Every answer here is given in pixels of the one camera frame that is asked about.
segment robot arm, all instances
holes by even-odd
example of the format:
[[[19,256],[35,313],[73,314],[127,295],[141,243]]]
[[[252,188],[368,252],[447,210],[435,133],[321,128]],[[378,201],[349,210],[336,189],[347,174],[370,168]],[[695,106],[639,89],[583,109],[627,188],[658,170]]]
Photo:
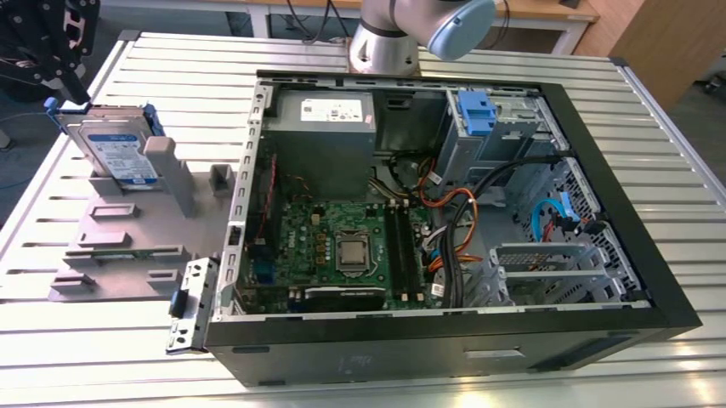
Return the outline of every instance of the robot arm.
[[[89,101],[80,59],[93,51],[100,0],[0,2],[0,76],[63,89],[76,104]]]
[[[411,75],[419,44],[442,60],[456,60],[479,44],[495,14],[495,0],[366,0],[351,66],[363,73]]]
[[[101,0],[0,0],[0,77],[63,89],[81,105],[80,59],[93,51]],[[418,44],[443,60],[468,53],[495,19],[495,0],[366,0],[351,42],[351,67],[411,75]]]

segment ram slot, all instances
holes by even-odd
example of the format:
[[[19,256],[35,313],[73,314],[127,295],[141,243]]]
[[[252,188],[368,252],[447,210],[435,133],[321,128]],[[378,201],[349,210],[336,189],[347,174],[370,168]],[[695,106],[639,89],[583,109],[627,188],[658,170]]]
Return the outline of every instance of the ram slot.
[[[400,244],[400,264],[403,267],[406,291],[408,300],[416,300],[420,293],[419,267],[416,264],[416,252],[414,250],[414,233],[408,208],[400,207],[396,210],[398,219],[398,242]]]
[[[383,221],[386,223],[386,247],[388,248],[388,271],[394,296],[400,298],[407,293],[406,275],[402,267],[400,246],[398,241],[396,209],[387,207]]]

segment white label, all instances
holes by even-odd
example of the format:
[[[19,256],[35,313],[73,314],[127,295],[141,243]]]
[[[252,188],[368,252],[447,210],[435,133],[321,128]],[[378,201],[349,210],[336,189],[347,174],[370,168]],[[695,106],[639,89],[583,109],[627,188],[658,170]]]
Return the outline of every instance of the white label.
[[[119,182],[145,186],[157,175],[148,159],[139,153],[140,140],[132,134],[91,134],[88,141],[103,164]]]
[[[363,122],[363,104],[355,99],[305,99],[299,119],[303,122]]]
[[[467,359],[503,359],[510,357],[524,357],[519,350],[476,350],[464,351]]]
[[[431,295],[443,298],[443,285],[438,283],[431,284]]]
[[[439,185],[442,183],[442,176],[439,176],[434,172],[428,174],[428,179],[434,182],[435,185]]]

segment white table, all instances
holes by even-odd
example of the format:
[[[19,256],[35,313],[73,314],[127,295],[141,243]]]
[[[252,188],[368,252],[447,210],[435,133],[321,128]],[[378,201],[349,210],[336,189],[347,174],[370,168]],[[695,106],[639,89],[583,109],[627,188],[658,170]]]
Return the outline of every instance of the white table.
[[[269,38],[269,16],[272,14],[289,15],[291,11],[287,5],[241,3],[215,0],[103,0],[104,6],[137,7],[147,9],[183,9],[204,10],[220,12],[248,13],[252,21],[252,32],[257,38]],[[324,7],[295,6],[297,15],[324,15]],[[340,16],[344,18],[360,18],[360,10],[356,8],[337,8]],[[587,25],[592,21],[591,17],[572,15],[568,20],[539,20],[539,19],[510,19],[511,28],[528,28],[535,30],[559,31],[552,54],[570,55],[578,46]],[[496,19],[494,26],[500,27],[503,19]]]
[[[0,405],[726,404],[726,195],[630,70],[607,59],[495,52],[443,63],[422,50],[420,63],[426,76],[563,84],[704,326],[578,371],[244,389],[209,354],[164,355],[167,302],[45,302],[92,195],[91,166],[61,135],[0,233]],[[177,157],[207,171],[241,157],[255,71],[344,67],[335,45],[144,33],[116,44],[92,95],[97,104],[152,102]]]

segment floor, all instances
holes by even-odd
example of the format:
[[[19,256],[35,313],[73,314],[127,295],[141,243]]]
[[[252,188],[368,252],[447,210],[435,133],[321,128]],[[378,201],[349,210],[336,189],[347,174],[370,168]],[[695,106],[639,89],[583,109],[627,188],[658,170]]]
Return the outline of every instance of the floor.
[[[321,38],[340,37],[343,30],[335,21],[325,26]],[[304,20],[309,31],[315,31],[320,18]],[[357,22],[345,21],[345,27],[353,32]],[[251,27],[243,14],[215,12],[191,12],[176,10],[141,10],[133,8],[101,9],[101,21],[95,39],[95,54],[87,59],[88,73],[84,82],[88,84],[97,72],[117,35],[123,29],[189,33],[228,36],[231,30],[236,35],[251,36]],[[300,38],[299,30],[279,16],[271,19],[272,36],[277,38]],[[0,152],[0,227],[9,217],[12,209],[33,177],[37,167],[48,154],[57,137],[57,129],[41,114],[41,102],[19,103],[5,93],[0,93],[0,129],[12,137],[16,146]],[[671,118],[700,153],[715,175],[726,182],[726,101],[704,95],[694,86],[678,106],[670,112]]]

